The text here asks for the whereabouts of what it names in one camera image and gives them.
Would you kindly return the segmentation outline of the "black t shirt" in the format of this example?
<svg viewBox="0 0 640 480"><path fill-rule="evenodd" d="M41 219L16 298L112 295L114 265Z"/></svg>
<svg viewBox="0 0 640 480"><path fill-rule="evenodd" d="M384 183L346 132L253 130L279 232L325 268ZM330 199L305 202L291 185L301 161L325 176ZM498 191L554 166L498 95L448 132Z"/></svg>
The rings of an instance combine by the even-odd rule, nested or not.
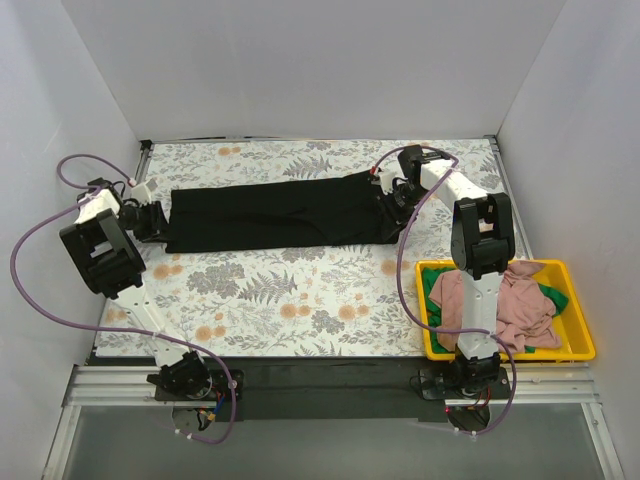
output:
<svg viewBox="0 0 640 480"><path fill-rule="evenodd" d="M340 178L171 192L167 253L388 245L399 231L383 214L367 171Z"/></svg>

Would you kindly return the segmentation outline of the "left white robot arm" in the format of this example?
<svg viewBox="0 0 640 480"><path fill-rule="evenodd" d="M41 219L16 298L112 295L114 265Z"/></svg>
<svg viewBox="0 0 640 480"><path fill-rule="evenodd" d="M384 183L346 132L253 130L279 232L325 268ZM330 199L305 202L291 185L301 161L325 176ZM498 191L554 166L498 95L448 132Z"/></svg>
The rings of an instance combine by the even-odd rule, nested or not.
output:
<svg viewBox="0 0 640 480"><path fill-rule="evenodd" d="M85 284L125 313L131 329L142 332L158 367L167 370L197 360L144 285L146 265L128 234L141 225L141 209L126 205L103 178L88 184L78 206L77 219L59 236Z"/></svg>

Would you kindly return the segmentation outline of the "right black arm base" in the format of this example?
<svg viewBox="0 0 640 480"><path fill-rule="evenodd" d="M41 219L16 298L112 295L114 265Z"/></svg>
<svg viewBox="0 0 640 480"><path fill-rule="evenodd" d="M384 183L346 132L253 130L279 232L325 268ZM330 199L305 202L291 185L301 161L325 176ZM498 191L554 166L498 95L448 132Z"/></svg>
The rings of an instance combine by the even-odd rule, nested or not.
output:
<svg viewBox="0 0 640 480"><path fill-rule="evenodd" d="M424 400L507 399L511 385L506 370L497 357L453 361L428 361L409 379L409 386Z"/></svg>

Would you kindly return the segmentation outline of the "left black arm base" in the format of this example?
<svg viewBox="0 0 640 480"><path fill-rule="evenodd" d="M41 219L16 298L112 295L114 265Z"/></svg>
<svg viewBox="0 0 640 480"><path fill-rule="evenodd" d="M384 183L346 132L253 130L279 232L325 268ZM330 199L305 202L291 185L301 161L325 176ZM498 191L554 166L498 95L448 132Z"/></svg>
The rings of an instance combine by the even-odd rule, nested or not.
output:
<svg viewBox="0 0 640 480"><path fill-rule="evenodd" d="M185 353L172 365L163 365L158 373L149 374L146 381L156 388L156 400L213 401L230 399L234 386L236 398L242 396L244 371L231 369L231 382L222 369L209 368L197 352Z"/></svg>

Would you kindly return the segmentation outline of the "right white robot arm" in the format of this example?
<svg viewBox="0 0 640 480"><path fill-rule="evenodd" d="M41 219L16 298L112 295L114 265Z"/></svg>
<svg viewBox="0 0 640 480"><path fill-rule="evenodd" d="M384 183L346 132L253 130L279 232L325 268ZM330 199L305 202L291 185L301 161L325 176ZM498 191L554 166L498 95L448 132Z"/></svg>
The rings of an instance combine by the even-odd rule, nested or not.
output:
<svg viewBox="0 0 640 480"><path fill-rule="evenodd" d="M510 197L491 194L458 170L459 159L431 146L396 147L402 170L400 177L381 169L377 161L370 170L372 184L387 216L385 227L400 239L402 257L409 232L432 196L452 213L450 254L461 274L463 313L461 327L443 329L456 335L458 355L468 363L452 373L454 389L464 397L475 397L489 384L486 369L475 362L500 359L496 334L498 294L504 272L515 255L515 237Z"/></svg>

